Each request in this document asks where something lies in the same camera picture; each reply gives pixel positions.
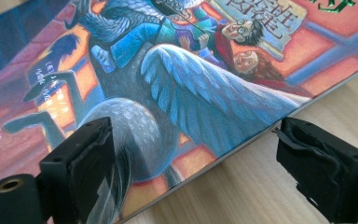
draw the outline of wooden surface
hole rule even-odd
[[[23,0],[0,0],[0,12]],[[358,77],[295,116],[358,147]],[[275,160],[267,133],[127,223],[328,223]]]

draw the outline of illustrated book cover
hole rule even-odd
[[[124,221],[358,72],[355,0],[31,0],[0,15],[0,179],[110,117]]]

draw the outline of feather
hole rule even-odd
[[[173,124],[218,157],[299,106],[291,95],[246,82],[172,45],[149,50],[141,74],[159,108],[170,108]]]
[[[131,22],[127,17],[108,20],[101,15],[88,13],[85,17],[80,18],[79,24],[89,30],[97,39],[111,42],[128,30]]]

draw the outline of black hair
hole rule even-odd
[[[253,21],[253,28],[250,34],[245,36],[245,40],[239,42],[234,40],[234,42],[238,45],[246,45],[246,46],[257,46],[260,43],[261,37],[263,34],[263,23],[258,20]]]

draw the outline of black plastic clip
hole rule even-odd
[[[40,163],[41,173],[0,180],[0,223],[86,223],[98,188],[113,178],[110,118],[84,124]]]
[[[330,222],[357,222],[358,148],[300,119],[286,118],[276,131],[277,161],[297,189]]]

